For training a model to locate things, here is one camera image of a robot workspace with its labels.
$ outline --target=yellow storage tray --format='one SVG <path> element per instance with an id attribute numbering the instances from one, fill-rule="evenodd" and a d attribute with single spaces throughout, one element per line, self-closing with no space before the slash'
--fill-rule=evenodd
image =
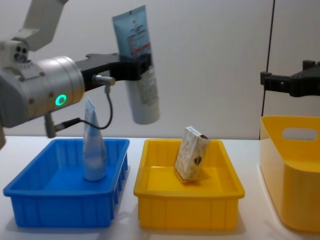
<path id="1" fill-rule="evenodd" d="M 313 129 L 315 140 L 283 137 L 285 129 Z M 260 164 L 282 223 L 320 233 L 320 117 L 261 118 Z"/>
<path id="2" fill-rule="evenodd" d="M 224 144 L 211 140 L 200 180 L 181 183 L 175 174 L 181 139 L 149 139 L 134 186 L 138 217 L 144 228 L 233 230 L 244 188 Z"/>

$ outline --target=white table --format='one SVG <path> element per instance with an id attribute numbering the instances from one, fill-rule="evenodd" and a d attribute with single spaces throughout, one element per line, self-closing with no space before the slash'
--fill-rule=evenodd
<path id="1" fill-rule="evenodd" d="M 0 151 L 1 190 L 50 142 L 45 137 L 8 136 Z M 223 140 L 228 155 L 245 189 L 239 201 L 237 230 L 159 231 L 144 230 L 138 221 L 138 199 L 133 195 L 144 138 L 129 138 L 129 171 L 108 228 L 19 228 L 15 224 L 10 198 L 0 194 L 0 240 L 315 240 L 320 235 L 287 230 L 278 220 L 268 196 L 259 166 L 258 140 Z"/>

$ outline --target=small cardboard box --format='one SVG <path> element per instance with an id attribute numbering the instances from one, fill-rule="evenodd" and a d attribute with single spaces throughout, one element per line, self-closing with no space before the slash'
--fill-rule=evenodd
<path id="1" fill-rule="evenodd" d="M 209 144 L 210 140 L 194 127 L 188 126 L 184 129 L 182 143 L 174 163 L 180 180 L 197 180 Z"/>

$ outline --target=blue plastic bin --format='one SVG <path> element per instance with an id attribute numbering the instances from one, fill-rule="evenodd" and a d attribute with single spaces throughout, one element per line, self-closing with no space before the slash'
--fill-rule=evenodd
<path id="1" fill-rule="evenodd" d="M 104 139 L 107 175 L 84 179 L 83 139 L 50 142 L 3 190 L 19 227 L 107 227 L 128 169 L 127 139 Z"/>

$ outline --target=yellow plastic bin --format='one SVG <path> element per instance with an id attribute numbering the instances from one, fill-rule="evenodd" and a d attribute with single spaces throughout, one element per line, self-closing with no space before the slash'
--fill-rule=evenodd
<path id="1" fill-rule="evenodd" d="M 285 129 L 313 129 L 315 140 L 283 137 Z M 261 118 L 260 163 L 282 223 L 320 233 L 320 117 Z"/>
<path id="2" fill-rule="evenodd" d="M 233 230 L 245 196 L 223 143 L 211 140 L 200 180 L 183 184 L 174 170 L 181 139 L 149 139 L 134 186 L 144 228 Z"/>

